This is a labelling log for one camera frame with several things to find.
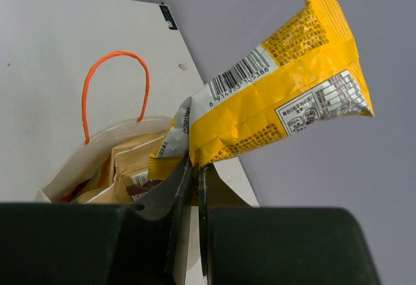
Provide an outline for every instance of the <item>white label on package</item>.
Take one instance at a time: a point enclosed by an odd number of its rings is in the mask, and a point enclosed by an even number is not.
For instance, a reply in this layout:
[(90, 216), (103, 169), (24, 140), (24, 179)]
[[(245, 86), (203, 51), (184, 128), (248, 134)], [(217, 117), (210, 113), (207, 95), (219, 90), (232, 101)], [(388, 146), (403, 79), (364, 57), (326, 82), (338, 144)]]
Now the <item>white label on package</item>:
[(144, 171), (138, 174), (135, 174), (134, 176), (131, 176), (131, 179), (134, 184), (136, 185), (144, 185), (148, 182), (148, 172)]
[(267, 51), (257, 46), (230, 70), (214, 77), (192, 96), (190, 125), (224, 100), (278, 69)]
[(165, 137), (158, 150), (157, 157), (182, 157), (189, 149), (189, 116), (191, 98), (179, 106), (175, 115), (175, 124)]
[(348, 70), (329, 78), (275, 110), (288, 135), (318, 119), (370, 111), (358, 83)]

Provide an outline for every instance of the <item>bag handle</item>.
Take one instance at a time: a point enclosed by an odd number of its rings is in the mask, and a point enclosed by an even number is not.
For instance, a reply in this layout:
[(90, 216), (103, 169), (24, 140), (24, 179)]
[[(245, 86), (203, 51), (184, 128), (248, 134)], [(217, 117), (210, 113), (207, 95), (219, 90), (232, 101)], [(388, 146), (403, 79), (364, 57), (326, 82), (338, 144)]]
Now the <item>bag handle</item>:
[(140, 64), (143, 66), (144, 71), (146, 72), (146, 91), (144, 93), (142, 112), (140, 116), (137, 118), (137, 122), (140, 122), (144, 117), (144, 112), (146, 111), (146, 106), (148, 104), (149, 91), (150, 91), (150, 72), (149, 72), (148, 65), (146, 64), (145, 61), (143, 61), (143, 59), (140, 56), (134, 53), (128, 52), (128, 51), (115, 51), (115, 52), (109, 53), (103, 56), (102, 58), (100, 58), (94, 65), (92, 65), (90, 71), (88, 72), (85, 78), (83, 96), (82, 96), (82, 101), (81, 101), (81, 109), (83, 112), (83, 127), (84, 127), (84, 135), (85, 135), (85, 144), (88, 144), (90, 142), (90, 132), (88, 130), (88, 121), (86, 119), (86, 97), (88, 94), (88, 88), (90, 86), (91, 77), (96, 72), (98, 66), (101, 65), (103, 62), (105, 62), (107, 59), (111, 59), (113, 57), (122, 56), (122, 55), (130, 56), (138, 60)]

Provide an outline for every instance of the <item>yellow snack package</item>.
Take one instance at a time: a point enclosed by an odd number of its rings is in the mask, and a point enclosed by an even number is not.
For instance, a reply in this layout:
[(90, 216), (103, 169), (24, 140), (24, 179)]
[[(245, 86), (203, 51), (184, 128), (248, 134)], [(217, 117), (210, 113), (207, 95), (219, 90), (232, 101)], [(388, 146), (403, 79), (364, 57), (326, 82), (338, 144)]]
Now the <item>yellow snack package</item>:
[(199, 170), (344, 115), (374, 116), (357, 46), (336, 0), (306, 0), (181, 104), (151, 155), (148, 177), (165, 179), (187, 153)]

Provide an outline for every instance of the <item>black sticker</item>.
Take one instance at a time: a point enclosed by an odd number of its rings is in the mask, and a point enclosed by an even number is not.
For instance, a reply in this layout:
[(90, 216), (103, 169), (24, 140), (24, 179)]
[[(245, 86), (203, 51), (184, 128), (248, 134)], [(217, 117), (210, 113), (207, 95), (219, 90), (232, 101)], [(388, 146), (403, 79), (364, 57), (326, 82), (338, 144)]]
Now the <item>black sticker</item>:
[(161, 8), (164, 20), (166, 20), (168, 24), (168, 28), (170, 30), (177, 30), (174, 18), (172, 17), (172, 14), (170, 13), (169, 8), (166, 5), (159, 5), (159, 7)]

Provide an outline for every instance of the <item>white surface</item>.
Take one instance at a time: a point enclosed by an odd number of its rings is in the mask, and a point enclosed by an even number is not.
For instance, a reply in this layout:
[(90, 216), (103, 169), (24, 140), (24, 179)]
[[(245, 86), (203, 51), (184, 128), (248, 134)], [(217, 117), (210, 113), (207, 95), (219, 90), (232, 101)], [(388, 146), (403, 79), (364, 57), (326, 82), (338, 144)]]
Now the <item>white surface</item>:
[[(304, 0), (164, 0), (206, 82)], [(384, 284), (416, 279), (416, 0), (339, 0), (360, 52), (375, 118), (321, 122), (245, 156), (260, 204), (342, 206), (358, 219)]]
[[(81, 91), (101, 56), (124, 49), (147, 62), (147, 115), (172, 117), (202, 85), (179, 31), (168, 29), (158, 5), (0, 0), (0, 14), (0, 200), (32, 200), (84, 141)], [(91, 134), (138, 116), (144, 85), (136, 60), (117, 57), (102, 64), (88, 93)], [(219, 173), (227, 182), (245, 183), (242, 196), (255, 201), (238, 159)]]

